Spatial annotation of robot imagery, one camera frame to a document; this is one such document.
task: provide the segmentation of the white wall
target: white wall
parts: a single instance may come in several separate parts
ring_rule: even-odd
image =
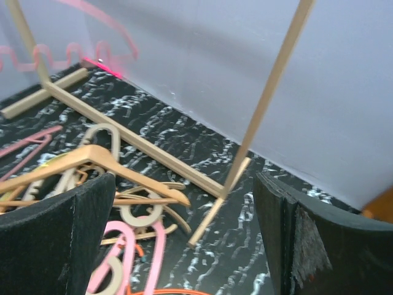
[[[66,60],[66,46],[70,42],[78,42],[87,55],[92,54],[85,17],[81,11],[54,0],[20,0],[20,5],[36,42],[48,45],[54,60]],[[5,1],[0,1],[0,45],[11,46],[21,62],[31,62]],[[0,100],[38,83],[35,72],[18,72],[9,56],[3,55],[0,58],[4,61],[0,72]],[[73,56],[73,59],[76,63],[77,57]],[[58,71],[51,69],[50,74]]]
[[[129,78],[241,141],[296,0],[94,0],[133,35]],[[318,1],[252,145],[361,208],[393,184],[393,2]],[[91,38],[124,42],[87,17]]]

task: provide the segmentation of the tan hanger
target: tan hanger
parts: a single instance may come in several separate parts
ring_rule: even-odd
[[[107,130],[111,134],[111,139],[112,139],[112,145],[111,145],[111,153],[113,158],[116,160],[116,162],[119,161],[120,157],[120,133],[117,130],[116,127],[114,127],[111,124],[96,124],[91,126],[85,133],[84,137],[80,141],[80,144],[78,145],[78,148],[81,148],[82,146],[86,146],[88,144],[91,144],[93,142],[93,137],[95,133],[97,133],[100,130]],[[67,171],[64,171],[63,174],[61,175],[61,178],[59,182],[57,183],[55,190],[53,192],[53,195],[58,195],[61,194],[62,192],[66,192],[70,189],[73,189],[76,185],[76,167],[68,169]]]
[[[89,144],[75,149],[48,167],[0,183],[0,193],[10,191],[18,186],[61,173],[67,169],[78,167],[88,162],[92,162],[107,170],[114,171],[117,175],[131,182],[138,183],[159,195],[178,200],[179,203],[184,206],[189,207],[191,205],[189,199],[182,192],[170,189],[168,186],[154,179],[121,166],[107,149],[95,144]]]
[[[148,191],[149,198],[152,200],[161,200],[161,197],[152,191]],[[147,227],[151,226],[155,223],[162,215],[162,211],[164,210],[162,205],[154,204],[153,209],[151,210],[150,214],[145,216],[145,218],[137,218],[133,216],[131,213],[131,206],[119,206],[120,209],[120,216],[122,217],[123,221],[127,223],[131,227]]]
[[[182,183],[173,183],[172,181],[167,181],[167,182],[162,182],[162,184],[168,186],[170,189],[185,189],[185,185]],[[144,191],[143,186],[136,186],[133,187],[132,189],[126,189],[125,191],[116,193],[116,196],[122,195],[122,194],[134,194],[136,192]]]
[[[151,211],[152,211],[151,208],[147,209],[148,213],[151,213]],[[177,224],[171,224],[170,226],[168,226],[165,229],[165,234],[169,235],[169,234],[173,233],[176,229],[177,229]],[[157,233],[155,232],[155,230],[152,232],[147,232],[147,227],[140,227],[138,229],[135,229],[135,239],[136,240],[144,240],[147,238],[154,238],[156,236],[157,236]],[[118,240],[118,237],[105,238],[104,240],[101,241],[101,246],[114,244],[117,242],[117,240]]]
[[[173,184],[173,186],[179,187],[179,186],[177,185],[178,183],[172,183],[172,184]],[[139,200],[145,199],[145,200],[156,201],[155,199],[150,199],[150,198],[147,198],[147,197],[142,197],[141,195],[129,195],[129,194],[123,194],[123,193],[117,194],[116,197],[117,197],[117,198],[134,199],[134,200],[136,200],[136,199],[139,199]],[[176,211],[174,211],[172,208],[170,208],[170,207],[168,207],[168,206],[166,206],[166,205],[163,205],[162,207],[163,207],[163,211],[165,211],[165,212],[167,212],[169,215],[171,215],[172,218],[175,219],[175,220],[180,224],[180,226],[184,229],[184,231],[185,231],[186,233],[188,233],[188,234],[191,233],[191,227],[187,224],[187,222],[186,222],[180,215],[178,215],[178,214],[176,213]],[[152,209],[151,209],[151,208],[148,208],[148,209],[147,209],[147,212],[151,214]]]

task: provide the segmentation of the wooden frame base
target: wooden frame base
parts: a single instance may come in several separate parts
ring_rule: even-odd
[[[18,28],[21,38],[25,43],[25,46],[28,49],[29,53],[33,57],[33,50],[36,46],[36,43],[34,41],[30,28],[25,20],[25,16],[21,11],[19,2],[18,0],[6,0],[6,3],[9,7],[11,15],[13,16],[14,22]],[[189,246],[194,247],[197,241],[203,235],[203,232],[205,231],[207,226],[217,214],[224,201],[226,200],[232,187],[237,183],[237,180],[250,162],[250,159],[246,158],[247,152],[250,148],[254,135],[262,121],[262,118],[266,113],[270,100],[281,78],[282,72],[284,71],[290,55],[292,54],[292,51],[303,29],[303,25],[308,18],[309,12],[311,11],[313,4],[314,0],[300,0],[297,11],[294,15],[294,18],[292,19],[292,23],[290,24],[287,35],[284,39],[284,42],[282,43],[280,52],[267,80],[265,89],[263,90],[262,96],[259,99],[259,103],[255,109],[254,115],[252,116],[243,142],[241,143],[239,151],[236,154],[236,157],[233,161],[229,175],[226,178],[224,185],[217,183],[208,176],[202,174],[191,166],[173,157],[169,153],[162,151],[154,144],[141,138],[123,125],[120,125],[116,121],[105,116],[104,114],[95,110],[93,107],[71,95],[63,89],[63,86],[67,85],[67,83],[62,82],[61,84],[60,81],[58,81],[57,83],[52,83],[50,81],[44,61],[41,58],[39,59],[39,64],[36,71],[38,73],[38,76],[40,77],[43,90],[40,90],[41,92],[38,91],[32,97],[28,96],[24,100],[21,100],[17,103],[18,106],[16,106],[16,104],[13,104],[8,108],[3,109],[1,112],[6,118],[10,119],[30,108],[32,105],[38,103],[37,100],[39,102],[43,101],[45,100],[47,95],[51,95],[97,124],[109,123],[114,125],[119,130],[122,140],[124,140],[130,145],[133,145],[135,148],[144,152],[149,157],[162,163],[164,166],[168,167],[175,173],[188,179],[190,182],[202,188],[204,191],[217,197],[218,199],[212,207],[211,211],[208,213],[208,215],[206,215],[199,228],[195,231],[194,235],[189,240]],[[69,81],[72,81],[71,75],[68,76],[67,82]]]

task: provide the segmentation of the wooden stick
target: wooden stick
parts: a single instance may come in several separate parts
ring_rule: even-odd
[[[232,182],[236,176],[237,171],[239,170],[241,162],[248,153],[255,133],[257,132],[259,125],[268,109],[269,103],[273,97],[274,92],[276,91],[282,73],[284,72],[289,61],[290,55],[295,48],[300,33],[302,32],[302,29],[307,21],[308,15],[313,8],[313,4],[314,0],[300,0],[299,2],[296,13],[292,19],[292,23],[289,26],[284,42],[282,43],[276,61],[273,65],[273,69],[271,70],[269,78],[266,82],[265,89],[263,89],[257,108],[252,115],[244,139],[233,161],[229,175],[225,180],[224,188],[221,191],[220,198],[227,198]]]
[[[60,88],[67,88],[76,82],[85,79],[88,76],[87,69],[78,69],[74,71],[70,75],[67,75],[55,82],[55,85]],[[45,89],[40,89],[37,92],[34,92],[31,95],[26,96],[25,98],[13,103],[12,105],[0,110],[0,113],[6,119],[12,119],[17,115],[23,113],[24,111],[32,108],[33,106],[41,103],[42,101],[51,97],[51,94]]]
[[[241,175],[243,174],[243,171],[247,168],[247,166],[250,164],[251,159],[250,158],[245,158],[239,167],[239,170],[236,174],[236,177],[233,180],[233,183],[231,185],[231,189],[236,185],[236,183],[239,181]],[[216,202],[214,203],[213,207],[211,207],[209,213],[203,218],[201,224],[198,226],[192,237],[190,238],[188,244],[189,247],[194,248],[195,245],[197,244],[197,241],[200,240],[202,237],[203,233],[205,232],[206,228],[209,226],[209,224],[213,221],[214,217],[216,217],[217,213],[219,212],[221,206],[224,204],[225,199],[224,198],[218,198]]]
[[[40,201],[3,201],[0,202],[0,207],[25,207],[35,204]],[[177,204],[175,199],[148,199],[148,200],[132,200],[132,199],[115,199],[114,206],[120,205],[158,205],[158,204]]]
[[[66,104],[70,108],[73,108],[75,111],[92,120],[93,122],[97,124],[108,123],[114,125],[119,130],[120,136],[125,142],[135,146],[149,157],[155,159],[172,171],[188,179],[195,185],[202,188],[204,191],[212,194],[215,197],[219,196],[220,191],[222,190],[221,184],[188,166],[173,155],[161,150],[151,142],[141,138],[131,130],[117,123],[115,120],[105,116],[95,108],[76,98],[74,95],[59,88],[54,83],[46,82],[44,84],[44,88],[47,89],[52,94],[52,96],[60,100],[62,103]]]
[[[25,43],[27,51],[30,53],[31,58],[34,60],[34,48],[37,46],[36,41],[34,40],[33,34],[30,30],[29,25],[27,24],[26,18],[23,15],[22,9],[20,8],[18,0],[6,0],[8,9],[14,19],[14,23],[19,31],[19,34]],[[38,67],[36,69],[41,84],[44,82],[50,81],[50,77],[48,74],[48,70],[45,67],[44,60],[41,55],[39,56]]]

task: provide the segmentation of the pile of hangers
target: pile of hangers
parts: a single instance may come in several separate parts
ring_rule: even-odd
[[[102,245],[113,245],[102,263],[92,273],[86,294],[94,294],[111,270],[112,278],[110,283],[103,291],[97,294],[206,295],[206,293],[203,292],[184,289],[155,289],[160,275],[161,264],[163,262],[166,235],[177,229],[177,224],[172,224],[166,229],[164,228],[162,222],[163,212],[168,213],[177,221],[184,231],[189,234],[191,232],[189,225],[174,210],[168,207],[167,204],[180,203],[181,205],[189,207],[190,201],[180,191],[185,188],[183,184],[160,183],[119,164],[120,134],[113,125],[98,124],[92,126],[82,138],[77,149],[52,158],[30,173],[6,180],[21,169],[22,166],[52,140],[52,133],[58,132],[61,129],[61,126],[46,129],[15,144],[11,144],[0,151],[1,158],[28,144],[39,144],[33,152],[0,179],[0,194],[5,193],[0,198],[0,214],[3,214],[7,207],[23,207],[38,202],[35,200],[36,194],[43,185],[45,178],[52,175],[61,174],[61,178],[51,195],[66,192],[82,184],[89,176],[88,171],[95,171],[99,175],[103,174],[105,171],[114,175],[119,175],[125,180],[136,183],[139,186],[116,193],[114,207],[119,208],[122,221],[109,221],[105,228],[104,235],[114,230],[121,234],[116,238],[104,239],[101,242]],[[94,134],[102,129],[108,130],[111,133],[111,152],[101,146],[92,144]],[[23,191],[25,191],[25,193],[21,197],[21,200],[15,201]],[[146,191],[148,197],[135,194],[141,191]],[[153,207],[147,210],[148,214],[146,216],[134,217],[130,211],[130,207],[140,204],[153,205]],[[154,229],[153,232],[148,231],[150,227]],[[136,241],[147,238],[155,238],[154,255],[149,277],[143,292],[131,293],[129,279],[133,268],[135,251],[138,251],[139,255],[144,258],[143,250]],[[123,259],[120,261],[118,256],[122,253]]]

